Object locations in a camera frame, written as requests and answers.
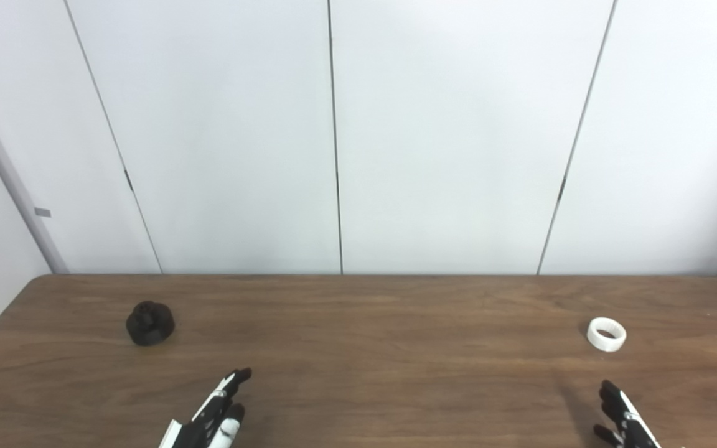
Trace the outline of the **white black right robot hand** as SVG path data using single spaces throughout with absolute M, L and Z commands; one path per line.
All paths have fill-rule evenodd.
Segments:
M 613 382 L 603 380 L 599 389 L 601 411 L 616 428 L 596 424 L 595 436 L 612 447 L 660 447 L 629 397 Z

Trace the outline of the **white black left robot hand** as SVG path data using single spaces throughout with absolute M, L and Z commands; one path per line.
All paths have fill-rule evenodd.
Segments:
M 233 402 L 239 386 L 251 379 L 251 368 L 232 371 L 207 395 L 189 422 L 172 419 L 159 447 L 230 447 L 245 418 L 245 407 Z

